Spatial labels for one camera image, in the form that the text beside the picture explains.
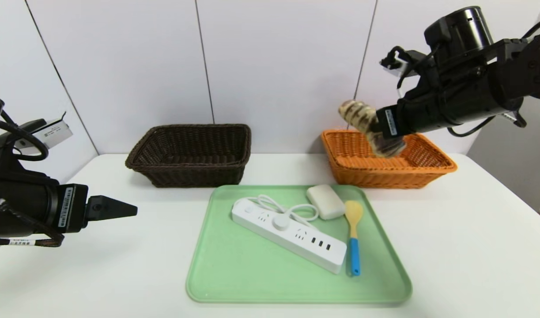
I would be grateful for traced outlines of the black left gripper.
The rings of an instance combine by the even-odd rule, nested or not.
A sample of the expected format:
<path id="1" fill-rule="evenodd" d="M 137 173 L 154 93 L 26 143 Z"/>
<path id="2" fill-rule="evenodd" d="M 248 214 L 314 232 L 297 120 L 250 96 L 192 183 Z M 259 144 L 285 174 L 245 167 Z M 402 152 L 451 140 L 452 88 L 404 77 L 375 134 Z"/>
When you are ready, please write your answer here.
<path id="1" fill-rule="evenodd" d="M 58 233 L 78 233 L 87 221 L 119 219 L 137 215 L 137 207 L 102 195 L 90 197 L 88 186 L 60 185 L 45 174 L 22 174 L 0 178 L 0 199 L 10 207 L 49 226 Z M 9 212 L 0 211 L 0 237 L 39 234 Z"/>

